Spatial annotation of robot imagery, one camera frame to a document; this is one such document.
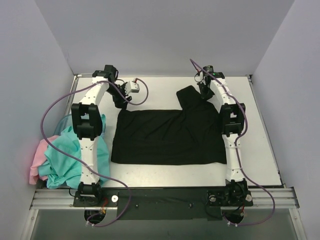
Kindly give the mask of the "black t shirt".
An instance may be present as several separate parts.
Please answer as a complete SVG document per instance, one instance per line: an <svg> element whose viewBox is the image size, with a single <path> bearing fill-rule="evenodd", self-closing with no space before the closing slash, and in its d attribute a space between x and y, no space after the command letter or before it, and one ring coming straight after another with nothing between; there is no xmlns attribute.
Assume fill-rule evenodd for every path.
<svg viewBox="0 0 320 240"><path fill-rule="evenodd" d="M111 161L138 165L226 164L218 111L187 86L176 93L181 110L121 110Z"/></svg>

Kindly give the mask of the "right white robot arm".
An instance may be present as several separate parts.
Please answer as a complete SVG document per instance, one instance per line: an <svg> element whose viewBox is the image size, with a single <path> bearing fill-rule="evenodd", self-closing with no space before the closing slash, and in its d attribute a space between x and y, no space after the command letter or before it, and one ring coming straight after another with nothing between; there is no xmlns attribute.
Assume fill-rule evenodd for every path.
<svg viewBox="0 0 320 240"><path fill-rule="evenodd" d="M215 72L212 65L204 66L199 71L200 82L197 83L200 95L209 100L216 97L219 103L218 129L222 135L226 154L226 190L223 199L229 205L236 204L247 196L247 182L242 173L240 142L245 126L245 105L239 103L231 94L222 72Z"/></svg>

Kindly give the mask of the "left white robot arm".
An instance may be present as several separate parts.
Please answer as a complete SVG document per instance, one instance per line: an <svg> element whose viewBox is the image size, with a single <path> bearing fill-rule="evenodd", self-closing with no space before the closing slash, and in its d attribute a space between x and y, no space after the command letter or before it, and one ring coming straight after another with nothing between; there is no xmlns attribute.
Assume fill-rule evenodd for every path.
<svg viewBox="0 0 320 240"><path fill-rule="evenodd" d="M92 74L91 87L79 101L71 105L71 117L74 133L81 150L80 184L77 192L91 206L98 206L103 200L103 193L98 172L98 141L103 132L103 121L99 104L107 92L117 109L126 109L132 99L126 95L126 85L115 84L119 71L113 65L105 65L103 70Z"/></svg>

